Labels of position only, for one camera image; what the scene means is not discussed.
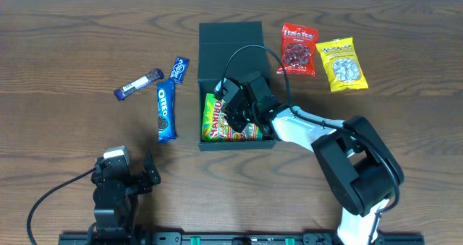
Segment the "Haribo gummy candy bag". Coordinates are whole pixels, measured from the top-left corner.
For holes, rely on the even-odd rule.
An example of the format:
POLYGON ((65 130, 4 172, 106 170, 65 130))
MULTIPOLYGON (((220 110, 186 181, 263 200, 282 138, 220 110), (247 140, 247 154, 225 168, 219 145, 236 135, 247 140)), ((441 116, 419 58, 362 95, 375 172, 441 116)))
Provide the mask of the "Haribo gummy candy bag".
POLYGON ((204 142, 246 142, 261 141, 263 135, 254 124, 248 124, 242 132, 234 131, 221 111, 224 100, 217 100, 214 94, 207 93, 202 122, 202 141, 204 142))

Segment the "blue Oreo cookie pack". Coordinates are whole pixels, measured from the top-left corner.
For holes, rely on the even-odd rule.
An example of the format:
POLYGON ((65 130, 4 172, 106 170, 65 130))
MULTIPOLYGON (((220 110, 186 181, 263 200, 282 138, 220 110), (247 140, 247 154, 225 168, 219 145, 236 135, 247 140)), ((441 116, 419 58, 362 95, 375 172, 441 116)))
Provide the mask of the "blue Oreo cookie pack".
POLYGON ((176 139, 174 122, 175 84, 171 79, 157 84, 158 97, 158 142, 176 139))

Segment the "red candy bag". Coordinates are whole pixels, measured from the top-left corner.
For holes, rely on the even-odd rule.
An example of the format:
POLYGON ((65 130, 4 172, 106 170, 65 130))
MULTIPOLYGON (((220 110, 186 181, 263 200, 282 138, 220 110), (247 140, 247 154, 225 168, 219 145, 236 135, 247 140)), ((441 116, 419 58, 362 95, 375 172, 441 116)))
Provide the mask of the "red candy bag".
POLYGON ((302 25, 285 22, 282 30, 281 61, 278 74, 315 76, 314 54, 319 31, 302 25))

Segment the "yellow candy bag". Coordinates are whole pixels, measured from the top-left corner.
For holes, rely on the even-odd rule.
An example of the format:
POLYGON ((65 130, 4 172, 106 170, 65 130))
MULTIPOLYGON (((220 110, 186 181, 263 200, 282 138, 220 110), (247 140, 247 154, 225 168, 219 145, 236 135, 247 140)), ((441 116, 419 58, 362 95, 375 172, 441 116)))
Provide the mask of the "yellow candy bag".
POLYGON ((317 43, 331 92, 368 89, 352 37, 317 43))

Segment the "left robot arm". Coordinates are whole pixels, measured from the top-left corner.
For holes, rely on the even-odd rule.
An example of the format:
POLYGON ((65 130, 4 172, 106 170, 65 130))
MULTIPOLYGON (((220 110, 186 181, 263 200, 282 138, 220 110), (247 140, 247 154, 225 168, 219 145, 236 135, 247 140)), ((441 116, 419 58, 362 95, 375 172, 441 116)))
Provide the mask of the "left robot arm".
POLYGON ((151 235, 135 224, 138 197, 153 191, 161 177, 150 150, 144 170, 131 173, 127 148, 113 147, 96 159, 91 181, 95 184, 95 222, 87 233, 87 244, 150 244, 151 235))

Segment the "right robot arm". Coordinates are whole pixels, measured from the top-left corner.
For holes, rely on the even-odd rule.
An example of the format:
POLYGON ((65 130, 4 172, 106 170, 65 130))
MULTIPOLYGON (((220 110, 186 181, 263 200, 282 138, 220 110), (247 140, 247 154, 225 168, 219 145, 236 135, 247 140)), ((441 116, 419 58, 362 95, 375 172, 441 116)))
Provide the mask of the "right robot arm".
POLYGON ((238 80, 222 77, 214 89, 227 123, 236 131, 248 124, 262 134, 297 144, 315 154, 343 208, 336 235, 343 244, 374 244, 383 213, 399 201, 404 174, 363 116, 325 119, 290 102, 281 103, 260 72, 238 80))

